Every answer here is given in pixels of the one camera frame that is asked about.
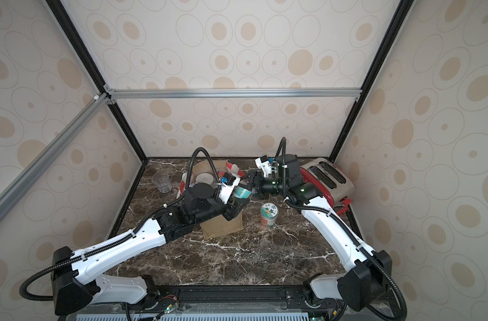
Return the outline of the orange label seed jar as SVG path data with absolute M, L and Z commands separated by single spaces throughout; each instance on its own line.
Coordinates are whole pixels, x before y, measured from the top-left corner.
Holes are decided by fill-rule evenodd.
M 265 227 L 273 227 L 277 220 L 279 210 L 275 204 L 265 203 L 261 206 L 260 214 L 261 223 Z

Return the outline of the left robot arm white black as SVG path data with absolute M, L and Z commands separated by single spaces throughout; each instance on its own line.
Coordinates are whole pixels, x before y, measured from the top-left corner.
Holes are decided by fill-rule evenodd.
M 105 271 L 135 255 L 189 234 L 194 226 L 214 217 L 230 221 L 248 203 L 253 187 L 247 175 L 217 175 L 216 185 L 190 179 L 189 164 L 183 194 L 143 218 L 136 227 L 87 249 L 63 247 L 52 266 L 27 278 L 19 288 L 22 298 L 52 302 L 55 314 L 66 316 L 102 300 L 110 287 Z

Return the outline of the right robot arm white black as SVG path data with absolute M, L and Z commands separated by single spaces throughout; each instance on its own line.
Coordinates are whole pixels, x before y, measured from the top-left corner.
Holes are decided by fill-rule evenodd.
M 391 257 L 359 238 L 333 210 L 321 189 L 303 180 L 299 160 L 286 152 L 286 145 L 286 138 L 282 138 L 274 157 L 256 159 L 257 168 L 244 176 L 234 196 L 266 199 L 280 195 L 288 207 L 299 211 L 323 235 L 340 258 L 345 274 L 312 279 L 310 288 L 316 298 L 342 300 L 355 311 L 367 308 L 383 320 L 405 320 L 407 305 L 391 276 Z

